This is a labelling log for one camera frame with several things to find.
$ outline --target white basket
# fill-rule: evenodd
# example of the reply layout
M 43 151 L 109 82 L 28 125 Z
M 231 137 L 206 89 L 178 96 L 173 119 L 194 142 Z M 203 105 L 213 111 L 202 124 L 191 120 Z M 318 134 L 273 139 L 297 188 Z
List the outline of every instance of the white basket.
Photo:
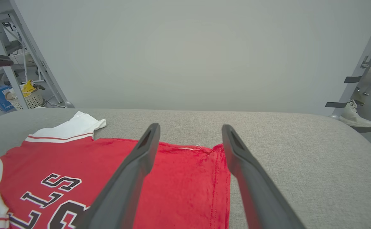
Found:
M 9 101 L 16 110 L 22 110 L 23 107 L 21 107 L 18 99 L 8 100 L 8 95 L 10 95 L 10 92 L 6 93 L 5 95 L 6 100 Z M 24 99 L 26 100 L 29 109 L 36 108 L 44 103 L 43 97 L 41 97 L 41 93 L 39 92 L 38 89 L 33 91 L 30 95 L 24 97 Z

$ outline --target blue box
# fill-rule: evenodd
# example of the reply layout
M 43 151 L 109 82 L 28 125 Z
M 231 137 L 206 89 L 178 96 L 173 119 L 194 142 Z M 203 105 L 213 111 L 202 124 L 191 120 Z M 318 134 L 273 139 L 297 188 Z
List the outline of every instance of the blue box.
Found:
M 13 105 L 5 98 L 5 94 L 8 93 L 9 90 L 10 90 L 9 86 L 0 87 L 0 110 L 2 111 L 8 111 L 13 109 Z

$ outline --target gray table surface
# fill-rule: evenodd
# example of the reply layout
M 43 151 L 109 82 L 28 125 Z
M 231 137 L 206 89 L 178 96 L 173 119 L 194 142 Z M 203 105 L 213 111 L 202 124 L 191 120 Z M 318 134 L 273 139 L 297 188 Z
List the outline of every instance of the gray table surface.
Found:
M 231 124 L 307 228 L 371 228 L 371 144 L 339 121 L 292 113 L 79 110 L 106 119 L 95 139 L 139 139 L 158 122 L 162 142 L 213 147 L 222 142 L 222 124 Z M 77 111 L 32 109 L 0 116 L 0 156 Z M 233 176 L 229 227 L 247 227 Z

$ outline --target shoe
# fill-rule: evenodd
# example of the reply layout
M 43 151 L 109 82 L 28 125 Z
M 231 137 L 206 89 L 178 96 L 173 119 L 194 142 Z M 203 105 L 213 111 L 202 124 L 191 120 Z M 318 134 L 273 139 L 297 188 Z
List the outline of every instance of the shoe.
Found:
M 339 120 L 346 125 L 352 127 L 357 132 L 365 133 L 371 132 L 371 121 L 359 116 L 357 104 L 354 100 L 349 100 L 347 105 L 344 107 L 344 112 L 339 117 Z

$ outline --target white wall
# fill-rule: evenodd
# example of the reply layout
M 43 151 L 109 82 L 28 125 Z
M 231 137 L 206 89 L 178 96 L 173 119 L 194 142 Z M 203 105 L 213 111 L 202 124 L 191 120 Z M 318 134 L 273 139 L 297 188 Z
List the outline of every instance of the white wall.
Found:
M 78 108 L 329 115 L 371 0 L 15 0 Z

